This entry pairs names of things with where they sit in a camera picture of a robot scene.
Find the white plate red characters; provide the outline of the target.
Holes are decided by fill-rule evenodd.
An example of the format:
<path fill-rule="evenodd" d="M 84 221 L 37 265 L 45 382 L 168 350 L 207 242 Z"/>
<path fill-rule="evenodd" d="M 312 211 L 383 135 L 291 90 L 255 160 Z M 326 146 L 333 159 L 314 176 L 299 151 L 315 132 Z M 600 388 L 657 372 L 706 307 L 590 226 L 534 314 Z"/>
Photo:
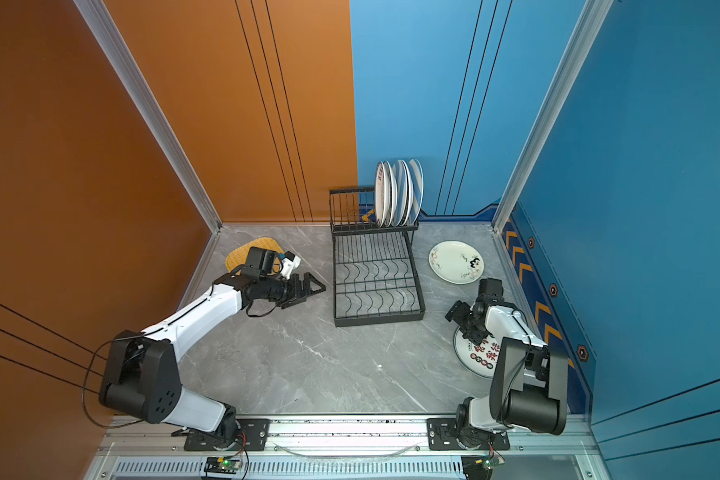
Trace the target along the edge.
<path fill-rule="evenodd" d="M 491 379 L 494 376 L 500 354 L 500 344 L 489 335 L 480 345 L 463 337 L 460 330 L 453 336 L 453 348 L 460 363 L 472 373 Z"/>

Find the black wire dish rack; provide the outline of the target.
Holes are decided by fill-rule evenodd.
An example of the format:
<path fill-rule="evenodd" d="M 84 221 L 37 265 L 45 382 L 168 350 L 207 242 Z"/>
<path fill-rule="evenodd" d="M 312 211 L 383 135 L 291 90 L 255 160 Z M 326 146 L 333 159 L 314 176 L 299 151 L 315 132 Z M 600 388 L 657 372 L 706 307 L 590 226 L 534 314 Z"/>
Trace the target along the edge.
<path fill-rule="evenodd" d="M 426 307 L 413 253 L 418 225 L 379 226 L 370 186 L 330 190 L 329 213 L 335 325 L 422 320 Z"/>

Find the orange sunburst round plate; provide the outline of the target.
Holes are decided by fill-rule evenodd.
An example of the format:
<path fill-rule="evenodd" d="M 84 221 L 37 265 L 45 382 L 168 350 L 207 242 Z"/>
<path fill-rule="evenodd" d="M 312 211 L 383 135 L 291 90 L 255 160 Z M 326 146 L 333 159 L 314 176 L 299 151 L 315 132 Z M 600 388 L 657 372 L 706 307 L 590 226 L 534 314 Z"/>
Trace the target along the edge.
<path fill-rule="evenodd" d="M 374 205 L 376 213 L 376 223 L 382 227 L 385 223 L 387 213 L 387 168 L 383 161 L 379 162 L 376 169 L 376 177 L 374 184 Z"/>

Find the blue striped plate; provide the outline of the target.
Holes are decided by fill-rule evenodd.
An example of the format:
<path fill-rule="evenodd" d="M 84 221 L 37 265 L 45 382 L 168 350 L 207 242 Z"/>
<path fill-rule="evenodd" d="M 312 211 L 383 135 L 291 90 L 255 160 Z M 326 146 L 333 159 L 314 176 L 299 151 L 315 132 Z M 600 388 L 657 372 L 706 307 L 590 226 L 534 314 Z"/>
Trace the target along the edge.
<path fill-rule="evenodd" d="M 395 210 L 395 225 L 405 226 L 408 203 L 408 184 L 406 161 L 399 159 L 396 165 L 397 181 L 397 206 Z"/>
<path fill-rule="evenodd" d="M 410 220 L 412 223 L 415 223 L 418 220 L 423 203 L 424 177 L 422 166 L 417 159 L 411 159 L 409 165 L 413 186 L 413 204 L 411 207 Z"/>

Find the white green emblem plate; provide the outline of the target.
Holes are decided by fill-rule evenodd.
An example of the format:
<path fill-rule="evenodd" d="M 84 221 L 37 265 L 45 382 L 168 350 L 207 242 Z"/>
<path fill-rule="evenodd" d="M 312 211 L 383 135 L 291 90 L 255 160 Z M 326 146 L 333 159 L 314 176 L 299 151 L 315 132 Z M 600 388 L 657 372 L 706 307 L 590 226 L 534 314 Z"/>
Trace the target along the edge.
<path fill-rule="evenodd" d="M 384 173 L 385 173 L 385 213 L 384 213 L 384 227 L 390 227 L 392 225 L 394 210 L 396 206 L 397 193 L 396 193 L 396 181 L 392 171 L 392 167 L 388 161 L 382 162 Z"/>

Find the green red rimmed plate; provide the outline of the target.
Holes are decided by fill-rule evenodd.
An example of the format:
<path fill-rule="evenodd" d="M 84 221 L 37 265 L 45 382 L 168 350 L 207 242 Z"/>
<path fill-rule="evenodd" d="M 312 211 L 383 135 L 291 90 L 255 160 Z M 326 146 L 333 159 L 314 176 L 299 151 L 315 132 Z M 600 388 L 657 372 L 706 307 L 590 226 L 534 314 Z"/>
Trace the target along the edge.
<path fill-rule="evenodd" d="M 405 218 L 405 225 L 412 225 L 413 220 L 413 213 L 414 213 L 414 206 L 415 206 L 415 176 L 414 176 L 414 169 L 410 162 L 406 163 L 406 169 L 407 169 L 407 184 L 408 184 L 408 203 L 407 203 L 407 214 Z"/>

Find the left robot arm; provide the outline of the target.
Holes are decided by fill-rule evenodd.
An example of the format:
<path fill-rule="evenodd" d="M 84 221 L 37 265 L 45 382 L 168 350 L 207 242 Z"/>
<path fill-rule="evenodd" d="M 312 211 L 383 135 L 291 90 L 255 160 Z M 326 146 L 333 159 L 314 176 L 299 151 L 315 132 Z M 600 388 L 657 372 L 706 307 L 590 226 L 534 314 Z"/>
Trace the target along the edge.
<path fill-rule="evenodd" d="M 178 364 L 199 340 L 257 301 L 287 309 L 325 292 L 310 273 L 298 274 L 300 257 L 261 247 L 217 278 L 209 289 L 163 321 L 140 332 L 123 331 L 108 342 L 99 402 L 150 424 L 170 424 L 227 443 L 240 426 L 233 406 L 186 388 Z"/>

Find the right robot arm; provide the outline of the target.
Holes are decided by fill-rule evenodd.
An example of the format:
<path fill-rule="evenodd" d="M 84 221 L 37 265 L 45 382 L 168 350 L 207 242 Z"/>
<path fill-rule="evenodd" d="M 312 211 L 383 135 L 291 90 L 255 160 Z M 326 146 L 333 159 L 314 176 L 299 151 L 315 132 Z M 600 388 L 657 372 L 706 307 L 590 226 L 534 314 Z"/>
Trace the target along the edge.
<path fill-rule="evenodd" d="M 445 318 L 456 325 L 460 363 L 490 381 L 482 397 L 457 406 L 455 436 L 467 449 L 491 448 L 507 431 L 560 435 L 568 416 L 568 357 L 539 338 L 523 312 L 503 297 L 498 279 L 479 281 L 471 303 L 455 302 Z"/>

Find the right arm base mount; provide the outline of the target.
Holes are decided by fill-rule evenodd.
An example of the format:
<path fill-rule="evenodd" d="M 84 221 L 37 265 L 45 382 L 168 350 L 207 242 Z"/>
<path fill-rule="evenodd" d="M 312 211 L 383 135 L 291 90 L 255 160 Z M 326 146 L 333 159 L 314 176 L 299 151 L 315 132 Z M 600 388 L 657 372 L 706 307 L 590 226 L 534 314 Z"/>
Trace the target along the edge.
<path fill-rule="evenodd" d="M 491 432 L 468 425 L 458 427 L 454 418 L 429 418 L 426 427 L 429 448 L 433 451 L 508 451 L 511 448 L 505 431 Z"/>

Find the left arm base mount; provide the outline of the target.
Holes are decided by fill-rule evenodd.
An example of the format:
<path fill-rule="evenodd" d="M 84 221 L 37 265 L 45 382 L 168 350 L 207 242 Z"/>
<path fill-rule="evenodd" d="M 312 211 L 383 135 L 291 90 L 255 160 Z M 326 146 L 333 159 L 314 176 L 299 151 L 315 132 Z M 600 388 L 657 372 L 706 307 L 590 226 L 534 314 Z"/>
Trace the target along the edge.
<path fill-rule="evenodd" d="M 265 449 L 270 428 L 266 418 L 243 418 L 223 422 L 214 432 L 190 429 L 183 449 L 185 451 L 260 452 Z"/>

